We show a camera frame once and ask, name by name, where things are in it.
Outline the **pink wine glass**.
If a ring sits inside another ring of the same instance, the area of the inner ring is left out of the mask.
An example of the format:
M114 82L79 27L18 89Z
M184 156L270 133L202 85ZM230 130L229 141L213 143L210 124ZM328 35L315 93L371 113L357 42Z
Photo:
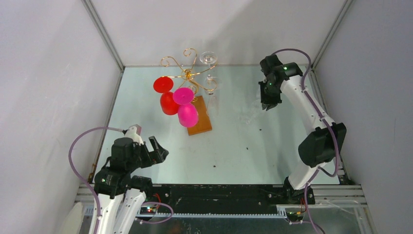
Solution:
M198 123L199 117L196 107L191 103L194 93L190 88L178 88L173 93L173 100L179 105L178 119L182 126L191 128Z

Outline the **red wine glass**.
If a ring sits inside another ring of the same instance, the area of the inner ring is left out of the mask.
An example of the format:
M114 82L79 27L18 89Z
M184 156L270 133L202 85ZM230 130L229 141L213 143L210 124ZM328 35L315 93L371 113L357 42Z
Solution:
M172 116L177 114L179 105L173 100L173 81L169 77L159 77L154 83L153 88L161 94L160 105L164 114Z

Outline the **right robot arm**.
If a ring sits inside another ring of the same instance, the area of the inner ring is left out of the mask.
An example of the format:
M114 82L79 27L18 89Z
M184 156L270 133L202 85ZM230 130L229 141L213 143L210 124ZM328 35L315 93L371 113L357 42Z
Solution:
M270 199L282 204L300 204L308 198L310 184L318 172L329 177L338 172L338 159L347 132L344 123L336 123L309 93L307 73L292 63L282 63L277 55L260 61L265 79L259 82L261 106L268 111L282 102L284 95L298 111L307 137L298 146L299 163L285 179L281 191L269 192Z

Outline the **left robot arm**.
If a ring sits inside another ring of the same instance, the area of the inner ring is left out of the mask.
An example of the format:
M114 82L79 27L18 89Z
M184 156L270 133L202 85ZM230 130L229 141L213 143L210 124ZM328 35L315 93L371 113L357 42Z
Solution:
M152 201L151 178L132 175L132 172L164 162L169 152L154 136L149 140L153 151L130 137L114 141L111 156L94 178L93 192L97 197L91 234L127 234L143 203Z

